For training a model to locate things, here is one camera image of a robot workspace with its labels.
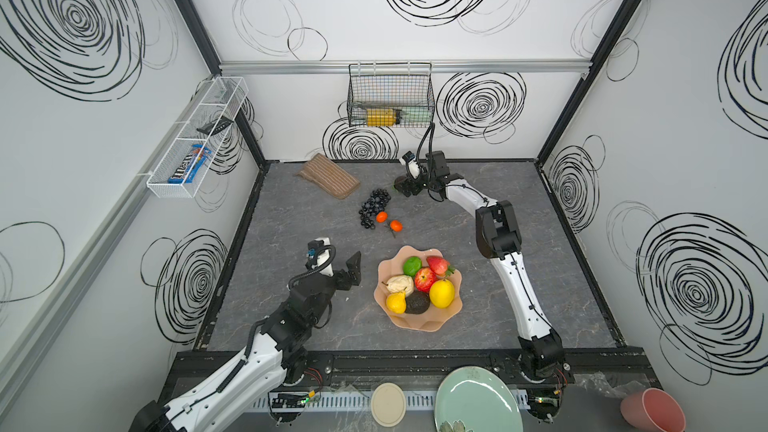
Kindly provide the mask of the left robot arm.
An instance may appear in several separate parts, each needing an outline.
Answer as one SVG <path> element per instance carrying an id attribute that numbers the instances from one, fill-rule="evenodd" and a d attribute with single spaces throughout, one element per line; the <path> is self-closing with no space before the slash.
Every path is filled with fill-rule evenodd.
<path id="1" fill-rule="evenodd" d="M 361 253 L 341 269 L 329 238 L 308 243 L 306 271 L 288 281 L 289 295 L 255 322 L 246 345 L 191 390 L 165 404 L 151 401 L 135 415 L 131 431 L 223 431 L 257 399 L 306 368 L 305 343 L 331 317 L 332 299 L 361 283 Z"/>

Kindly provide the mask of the beige fake pear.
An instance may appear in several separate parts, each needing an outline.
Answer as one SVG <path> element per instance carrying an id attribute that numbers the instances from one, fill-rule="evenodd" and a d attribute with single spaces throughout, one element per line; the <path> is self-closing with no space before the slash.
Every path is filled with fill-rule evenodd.
<path id="1" fill-rule="evenodd" d="M 415 291 L 414 281 L 408 275 L 396 275 L 382 282 L 389 294 L 402 293 L 406 297 Z"/>

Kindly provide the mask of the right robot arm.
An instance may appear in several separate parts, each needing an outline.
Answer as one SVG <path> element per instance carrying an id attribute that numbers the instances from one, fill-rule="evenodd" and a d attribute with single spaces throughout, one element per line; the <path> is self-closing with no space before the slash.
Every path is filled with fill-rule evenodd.
<path id="1" fill-rule="evenodd" d="M 459 205 L 475 219 L 475 242 L 501 278 L 516 320 L 522 375 L 540 383 L 557 374 L 565 363 L 562 340 L 546 317 L 527 274 L 522 237 L 512 204 L 496 200 L 450 171 L 444 153 L 429 152 L 424 162 L 407 152 L 399 162 L 405 174 L 394 188 L 406 197 L 434 192 Z"/>

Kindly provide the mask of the dark brown fake fig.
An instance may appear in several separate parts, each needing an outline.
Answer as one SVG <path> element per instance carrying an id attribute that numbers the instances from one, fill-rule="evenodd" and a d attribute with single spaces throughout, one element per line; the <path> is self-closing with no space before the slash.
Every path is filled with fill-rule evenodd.
<path id="1" fill-rule="evenodd" d="M 401 193 L 401 194 L 403 194 L 405 196 L 408 196 L 409 192 L 407 191 L 406 182 L 407 182 L 407 178 L 405 176 L 397 177 L 395 179 L 395 181 L 394 181 L 393 187 L 399 193 Z"/>

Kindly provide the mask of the pink wavy fruit bowl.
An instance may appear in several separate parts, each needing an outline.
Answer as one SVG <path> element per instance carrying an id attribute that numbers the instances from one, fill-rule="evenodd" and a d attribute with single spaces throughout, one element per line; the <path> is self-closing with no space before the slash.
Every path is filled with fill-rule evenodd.
<path id="1" fill-rule="evenodd" d="M 389 292 L 386 290 L 385 282 L 387 279 L 394 277 L 398 272 L 402 271 L 402 266 L 407 258 L 416 256 L 419 257 L 423 263 L 426 263 L 426 258 L 428 256 L 441 255 L 442 253 L 438 249 L 418 250 L 406 245 L 401 247 L 393 258 L 383 260 L 379 263 L 378 279 L 376 288 L 373 292 L 373 297 L 375 302 L 395 326 L 421 332 L 436 332 L 462 310 L 463 302 L 461 298 L 461 287 L 463 276 L 458 270 L 447 278 L 447 280 L 454 286 L 454 298 L 446 308 L 438 308 L 434 304 L 430 304 L 429 308 L 421 314 L 397 314 L 391 311 L 386 305 L 386 298 L 389 296 Z"/>

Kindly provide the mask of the small yellow fake lemon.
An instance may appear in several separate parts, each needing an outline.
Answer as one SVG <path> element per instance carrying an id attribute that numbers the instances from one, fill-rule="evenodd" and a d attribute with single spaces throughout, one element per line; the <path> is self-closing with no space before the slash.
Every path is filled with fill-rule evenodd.
<path id="1" fill-rule="evenodd" d="M 387 309 L 394 314 L 403 314 L 407 309 L 406 294 L 404 292 L 390 293 L 386 298 Z"/>

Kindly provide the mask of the red fake apple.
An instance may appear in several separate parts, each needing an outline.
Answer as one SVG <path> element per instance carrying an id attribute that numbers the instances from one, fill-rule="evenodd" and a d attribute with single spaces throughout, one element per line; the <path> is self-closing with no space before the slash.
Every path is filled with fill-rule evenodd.
<path id="1" fill-rule="evenodd" d="M 429 267 L 420 269 L 413 277 L 415 289 L 424 293 L 428 293 L 436 281 L 437 276 Z"/>

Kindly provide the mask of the large yellow fake lemon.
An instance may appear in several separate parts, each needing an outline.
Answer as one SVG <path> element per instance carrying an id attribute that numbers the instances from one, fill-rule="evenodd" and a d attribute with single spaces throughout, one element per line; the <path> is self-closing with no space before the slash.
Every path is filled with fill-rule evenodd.
<path id="1" fill-rule="evenodd" d="M 456 297 L 454 284 L 447 279 L 436 281 L 429 290 L 431 304 L 439 309 L 447 309 Z"/>

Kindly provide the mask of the green fake lime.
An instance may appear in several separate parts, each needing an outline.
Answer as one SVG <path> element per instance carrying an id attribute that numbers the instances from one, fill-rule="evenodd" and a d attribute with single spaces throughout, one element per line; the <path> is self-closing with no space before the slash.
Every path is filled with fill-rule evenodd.
<path id="1" fill-rule="evenodd" d="M 421 258 L 418 256 L 411 256 L 404 261 L 402 272 L 406 276 L 414 277 L 422 268 L 423 263 Z"/>

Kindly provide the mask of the dark fake avocado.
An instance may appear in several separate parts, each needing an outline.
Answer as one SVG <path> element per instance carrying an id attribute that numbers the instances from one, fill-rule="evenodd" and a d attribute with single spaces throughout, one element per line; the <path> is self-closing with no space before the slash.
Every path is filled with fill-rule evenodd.
<path id="1" fill-rule="evenodd" d="M 416 290 L 405 298 L 405 313 L 420 315 L 425 313 L 431 306 L 429 294 Z"/>

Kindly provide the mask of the red fake strawberry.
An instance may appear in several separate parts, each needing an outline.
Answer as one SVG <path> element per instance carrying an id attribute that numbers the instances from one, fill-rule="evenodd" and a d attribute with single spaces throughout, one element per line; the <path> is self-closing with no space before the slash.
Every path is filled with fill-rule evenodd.
<path id="1" fill-rule="evenodd" d="M 456 271 L 455 267 L 442 256 L 428 256 L 426 261 L 430 270 L 438 278 L 449 277 Z"/>

